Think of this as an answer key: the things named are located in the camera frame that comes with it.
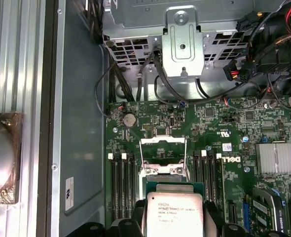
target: screw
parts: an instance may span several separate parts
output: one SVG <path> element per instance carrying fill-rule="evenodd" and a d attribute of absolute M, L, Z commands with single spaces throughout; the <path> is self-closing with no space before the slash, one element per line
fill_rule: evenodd
<path fill-rule="evenodd" d="M 56 170 L 56 169 L 58 168 L 58 166 L 57 166 L 57 164 L 53 164 L 53 165 L 51 166 L 51 168 L 52 168 L 52 170 Z"/>
<path fill-rule="evenodd" d="M 239 228 L 237 226 L 231 225 L 229 228 L 233 231 L 237 231 Z"/>
<path fill-rule="evenodd" d="M 251 169 L 248 166 L 245 166 L 244 167 L 244 172 L 245 173 L 249 173 L 250 171 L 251 171 Z"/>
<path fill-rule="evenodd" d="M 179 15 L 179 22 L 183 22 L 184 21 L 184 16 L 183 15 Z"/>
<path fill-rule="evenodd" d="M 177 174 L 183 174 L 183 169 L 182 168 L 177 168 L 176 169 Z"/>
<path fill-rule="evenodd" d="M 111 48 L 111 47 L 113 47 L 115 45 L 113 41 L 107 41 L 105 44 L 109 48 Z"/>
<path fill-rule="evenodd" d="M 7 195 L 7 191 L 6 191 L 5 189 L 4 189 L 4 190 L 2 190 L 2 191 L 1 191 L 1 195 L 2 195 L 2 196 L 5 196 L 5 195 Z"/>

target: black cable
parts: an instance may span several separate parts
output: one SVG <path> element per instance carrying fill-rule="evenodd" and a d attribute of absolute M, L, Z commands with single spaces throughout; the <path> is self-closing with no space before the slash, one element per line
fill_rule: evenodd
<path fill-rule="evenodd" d="M 232 105 L 229 105 L 229 100 L 227 101 L 227 105 L 228 105 L 228 107 L 230 107 L 232 109 L 240 110 L 240 111 L 252 109 L 252 108 L 256 107 L 257 105 L 259 105 L 263 101 L 263 99 L 266 97 L 266 95 L 268 93 L 268 89 L 269 89 L 269 84 L 267 84 L 267 87 L 265 89 L 265 93 L 262 95 L 262 97 L 259 99 L 259 101 L 257 101 L 255 104 L 253 104 L 251 106 L 244 107 L 244 108 L 236 108 L 236 107 L 234 107 Z"/>
<path fill-rule="evenodd" d="M 197 83 L 197 86 L 198 86 L 200 93 L 202 93 L 203 96 L 205 96 L 206 98 L 209 98 L 209 95 L 207 95 L 207 93 L 204 91 L 203 87 L 201 86 L 199 78 L 196 79 L 196 83 Z"/>
<path fill-rule="evenodd" d="M 93 42 L 103 42 L 103 1 L 100 0 L 89 0 L 88 2 L 88 23 L 90 27 L 90 36 Z"/>
<path fill-rule="evenodd" d="M 198 100 L 190 100 L 190 101 L 187 101 L 187 104 L 189 104 L 189 105 L 201 105 L 201 104 L 205 104 L 205 103 L 211 102 L 211 101 L 213 101 L 213 100 L 220 99 L 221 97 L 224 97 L 224 96 L 226 96 L 226 95 L 228 95 L 228 94 L 230 94 L 230 93 L 236 91 L 237 89 L 241 88 L 242 86 L 244 86 L 244 85 L 246 85 L 246 84 L 247 84 L 247 83 L 241 83 L 241 84 L 235 86 L 234 88 L 231 88 L 231 89 L 229 89 L 229 90 L 227 90 L 227 91 L 225 91 L 225 92 L 223 92 L 223 93 L 221 93 L 221 94 L 219 94 L 219 95 L 215 95 L 215 96 L 209 97 L 209 98 L 207 98 L 207 99 L 198 99 Z"/>
<path fill-rule="evenodd" d="M 279 76 L 275 81 L 274 81 L 274 89 L 275 91 L 278 90 L 277 86 L 278 84 L 282 83 L 282 82 L 285 82 L 287 80 L 291 80 L 291 75 L 289 76 Z M 282 94 L 288 94 L 288 93 L 291 93 L 291 91 L 289 92 L 289 90 L 287 90 L 285 93 L 283 90 L 278 90 L 280 91 Z"/>
<path fill-rule="evenodd" d="M 166 79 L 166 76 L 164 74 L 163 68 L 161 66 L 160 63 L 160 57 L 158 54 L 154 55 L 154 59 L 153 59 L 154 65 L 156 67 L 156 70 L 161 78 L 161 81 L 163 82 L 163 84 L 165 85 L 165 87 L 167 88 L 167 90 L 178 100 L 183 101 L 185 103 L 188 104 L 188 101 L 182 97 L 181 95 L 179 95 L 174 89 L 173 87 L 170 85 L 170 83 L 168 82 L 168 80 Z"/>
<path fill-rule="evenodd" d="M 138 75 L 138 90 L 137 90 L 137 96 L 136 101 L 140 101 L 141 99 L 141 91 L 142 91 L 142 72 L 145 69 L 145 67 L 151 62 L 153 59 L 153 53 L 149 55 L 149 57 L 146 59 L 146 61 L 141 65 L 139 69 L 139 75 Z"/>
<path fill-rule="evenodd" d="M 103 73 L 103 75 L 98 79 L 98 81 L 95 83 L 94 86 L 94 97 L 95 97 L 95 102 L 97 105 L 98 110 L 101 112 L 101 114 L 106 117 L 106 118 L 110 118 L 112 117 L 114 114 L 116 114 L 118 112 L 118 109 L 116 109 L 112 114 L 107 115 L 106 113 L 104 113 L 100 102 L 98 100 L 98 96 L 97 96 L 97 91 L 98 91 L 98 85 L 100 84 L 100 82 L 102 81 L 102 79 L 106 76 L 106 74 L 116 65 L 116 62 L 113 62 L 107 69 L 106 71 Z"/>
<path fill-rule="evenodd" d="M 168 101 L 165 101 L 163 100 L 158 94 L 157 94 L 157 80 L 160 76 L 157 75 L 156 78 L 154 79 L 154 94 L 155 94 L 155 97 L 157 98 L 158 101 L 160 101 L 161 103 L 163 104 L 166 104 L 166 105 L 176 105 L 177 103 L 172 103 L 172 102 L 168 102 Z"/>
<path fill-rule="evenodd" d="M 132 95 L 132 92 L 130 90 L 130 87 L 125 79 L 125 77 L 123 76 L 123 74 L 120 71 L 119 66 L 117 65 L 117 63 L 114 65 L 114 72 L 117 76 L 118 82 L 121 86 L 122 91 L 124 92 L 125 98 L 127 99 L 128 102 L 134 102 L 135 99 Z"/>
<path fill-rule="evenodd" d="M 269 75 L 267 75 L 267 81 L 268 81 L 269 86 L 270 86 L 270 91 L 274 94 L 274 96 L 275 96 L 275 98 L 276 98 L 278 104 L 279 104 L 281 107 L 283 107 L 285 110 L 289 110 L 289 111 L 291 111 L 291 107 L 288 107 L 288 106 L 284 105 L 283 102 L 282 102 L 282 101 L 279 99 L 279 97 L 277 96 L 277 94 L 276 94 L 276 92 L 275 92 L 275 88 L 274 88 L 274 86 L 273 86 L 273 84 L 272 84 L 272 82 L 271 82 L 271 80 L 270 80 L 270 78 L 269 78 Z"/>

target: silver heatsink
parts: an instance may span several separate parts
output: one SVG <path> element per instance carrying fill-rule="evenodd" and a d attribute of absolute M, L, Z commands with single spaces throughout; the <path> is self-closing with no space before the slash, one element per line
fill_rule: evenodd
<path fill-rule="evenodd" d="M 257 166 L 261 174 L 291 174 L 291 144 L 256 145 Z"/>

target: ram slot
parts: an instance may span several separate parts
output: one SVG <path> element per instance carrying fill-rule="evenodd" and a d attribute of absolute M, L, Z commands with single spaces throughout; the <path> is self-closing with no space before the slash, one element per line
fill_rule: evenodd
<path fill-rule="evenodd" d="M 194 181 L 199 182 L 198 180 L 198 157 L 193 157 L 193 169 L 194 169 Z"/>
<path fill-rule="evenodd" d="M 215 161 L 216 164 L 216 176 L 217 176 L 217 181 L 216 181 L 216 189 L 217 189 L 217 195 L 218 195 L 218 200 L 217 200 L 217 207 L 218 210 L 221 212 L 221 216 L 223 218 L 226 217 L 226 202 L 225 202 L 225 192 L 224 192 L 224 180 L 223 180 L 223 159 L 216 159 Z"/>
<path fill-rule="evenodd" d="M 111 218 L 115 221 L 118 217 L 118 192 L 117 192 L 117 162 L 111 162 Z"/>
<path fill-rule="evenodd" d="M 129 162 L 124 162 L 124 178 L 123 178 L 123 189 L 124 189 L 124 217 L 129 218 Z"/>
<path fill-rule="evenodd" d="M 206 157 L 203 158 L 202 164 L 203 164 L 203 177 L 204 177 L 206 200 L 210 200 L 212 199 L 211 184 L 210 184 L 210 169 L 209 169 L 209 161 Z"/>
<path fill-rule="evenodd" d="M 208 159 L 209 166 L 209 182 L 210 182 L 210 198 L 216 202 L 217 200 L 217 187 L 216 187 L 216 171 L 215 171 L 215 160 L 213 157 Z"/>
<path fill-rule="evenodd" d="M 118 201 L 118 219 L 123 218 L 122 215 L 122 162 L 117 163 L 117 201 Z"/>
<path fill-rule="evenodd" d="M 130 213 L 132 215 L 134 206 L 136 204 L 136 166 L 135 161 L 132 159 L 130 161 L 130 192 L 131 192 L 131 206 L 130 206 Z"/>

